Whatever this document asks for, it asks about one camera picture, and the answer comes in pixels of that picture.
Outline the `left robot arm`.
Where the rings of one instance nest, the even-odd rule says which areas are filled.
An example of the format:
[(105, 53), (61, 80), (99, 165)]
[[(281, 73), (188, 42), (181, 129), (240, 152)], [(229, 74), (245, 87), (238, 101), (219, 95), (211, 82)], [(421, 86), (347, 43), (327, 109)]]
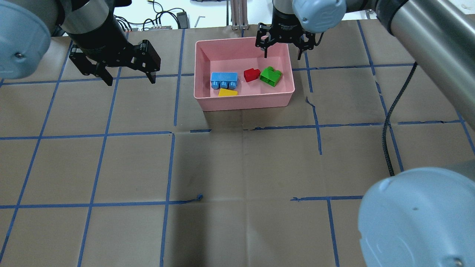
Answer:
[(131, 44), (114, 16), (130, 0), (2, 0), (0, 2), (1, 78), (32, 75), (61, 29), (73, 42), (69, 58), (85, 76), (99, 77), (108, 86), (109, 67), (143, 72), (151, 83), (161, 58), (149, 40)]

